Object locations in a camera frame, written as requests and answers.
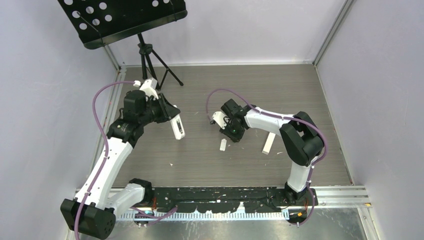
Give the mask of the white air conditioner remote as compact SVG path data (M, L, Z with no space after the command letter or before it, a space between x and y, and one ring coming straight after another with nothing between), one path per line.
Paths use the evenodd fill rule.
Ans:
M182 123L180 114L177 114L170 120L172 131L176 140L181 140L185 137L186 132Z

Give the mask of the small white battery cover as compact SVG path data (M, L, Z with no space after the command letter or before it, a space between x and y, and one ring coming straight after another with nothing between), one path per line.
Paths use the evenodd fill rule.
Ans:
M220 142L219 150L224 152L226 150L226 147L227 147L227 140L223 138Z

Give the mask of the long white remote control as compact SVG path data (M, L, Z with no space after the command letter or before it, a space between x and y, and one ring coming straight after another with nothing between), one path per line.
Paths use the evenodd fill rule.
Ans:
M269 132L267 135L267 138L265 140L264 146L262 148L262 153L268 155L271 151L273 142L275 140L275 134L272 132Z

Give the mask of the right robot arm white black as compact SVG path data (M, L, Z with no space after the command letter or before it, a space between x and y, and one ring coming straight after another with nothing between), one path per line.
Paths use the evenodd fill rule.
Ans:
M281 137L292 161L283 193L291 205L299 205L305 199L312 164L325 148L324 137L306 112L281 114L255 105L241 106L230 99L212 115L211 122L218 124L219 131L234 143L239 142L248 129L264 130Z

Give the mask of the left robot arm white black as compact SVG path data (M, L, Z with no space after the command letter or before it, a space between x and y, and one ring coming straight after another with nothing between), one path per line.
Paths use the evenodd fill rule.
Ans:
M109 196L123 163L134 150L144 128L150 123L170 122L177 140L185 136L181 110L163 93L155 90L132 90L126 93L120 116L110 126L103 153L87 181L73 199L64 199L60 211L75 238L80 234L100 240L112 233L117 217L139 204L148 207L154 199L151 182L133 178L120 192Z

